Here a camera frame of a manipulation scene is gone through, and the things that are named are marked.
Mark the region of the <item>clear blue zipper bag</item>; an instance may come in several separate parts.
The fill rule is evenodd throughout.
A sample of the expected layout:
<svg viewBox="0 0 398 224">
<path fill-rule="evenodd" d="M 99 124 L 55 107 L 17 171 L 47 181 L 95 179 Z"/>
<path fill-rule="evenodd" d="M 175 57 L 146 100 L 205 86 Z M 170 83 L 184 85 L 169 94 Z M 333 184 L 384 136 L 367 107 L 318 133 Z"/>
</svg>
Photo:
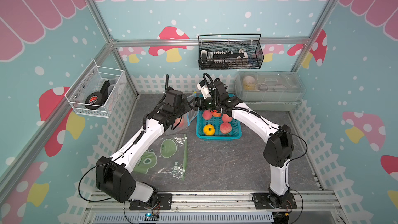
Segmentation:
<svg viewBox="0 0 398 224">
<path fill-rule="evenodd" d="M 175 121 L 167 121 L 165 124 L 165 127 L 167 127 L 167 129 L 165 129 L 167 134 L 173 134 L 182 131 L 183 129 L 185 129 L 190 125 L 190 122 L 192 121 L 193 117 L 195 117 L 198 114 L 197 110 L 193 110 L 193 104 L 192 104 L 193 99 L 195 98 L 195 94 L 192 95 L 185 94 L 185 95 L 188 98 L 191 111 L 184 114 L 181 118 L 177 118 Z"/>
</svg>

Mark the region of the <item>yellow peach with leaf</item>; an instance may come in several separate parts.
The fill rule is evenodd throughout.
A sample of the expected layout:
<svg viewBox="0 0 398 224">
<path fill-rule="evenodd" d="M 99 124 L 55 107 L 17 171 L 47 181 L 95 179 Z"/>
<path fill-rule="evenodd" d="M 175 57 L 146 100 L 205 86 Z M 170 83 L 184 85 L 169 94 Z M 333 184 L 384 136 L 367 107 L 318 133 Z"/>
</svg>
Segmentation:
<svg viewBox="0 0 398 224">
<path fill-rule="evenodd" d="M 206 136 L 213 136 L 215 134 L 215 128 L 212 124 L 207 124 L 204 128 L 203 128 L 203 133 Z"/>
</svg>

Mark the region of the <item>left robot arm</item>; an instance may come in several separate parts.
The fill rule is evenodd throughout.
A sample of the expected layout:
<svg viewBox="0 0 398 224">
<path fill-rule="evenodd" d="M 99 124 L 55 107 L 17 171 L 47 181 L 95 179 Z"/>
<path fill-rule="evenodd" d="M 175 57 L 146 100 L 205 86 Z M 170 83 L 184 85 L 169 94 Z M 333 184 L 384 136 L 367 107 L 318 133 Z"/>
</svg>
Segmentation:
<svg viewBox="0 0 398 224">
<path fill-rule="evenodd" d="M 141 201 L 153 208 L 158 201 L 157 190 L 136 181 L 132 172 L 149 146 L 189 111 L 187 96 L 169 87 L 161 101 L 144 117 L 140 130 L 111 157 L 98 159 L 96 187 L 120 203 Z"/>
</svg>

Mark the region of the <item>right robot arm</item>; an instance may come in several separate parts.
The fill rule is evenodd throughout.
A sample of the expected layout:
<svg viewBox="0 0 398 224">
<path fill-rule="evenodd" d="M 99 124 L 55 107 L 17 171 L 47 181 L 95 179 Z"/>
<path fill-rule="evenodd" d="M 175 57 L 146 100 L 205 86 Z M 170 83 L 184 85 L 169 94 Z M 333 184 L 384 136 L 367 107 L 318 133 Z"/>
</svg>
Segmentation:
<svg viewBox="0 0 398 224">
<path fill-rule="evenodd" d="M 291 194 L 288 171 L 294 151 L 290 127 L 267 120 L 237 96 L 230 96 L 227 86 L 220 79 L 202 80 L 197 84 L 197 89 L 202 97 L 194 100 L 196 110 L 215 110 L 217 113 L 226 114 L 250 128 L 264 141 L 263 156 L 271 171 L 268 204 L 275 209 L 285 207 Z"/>
</svg>

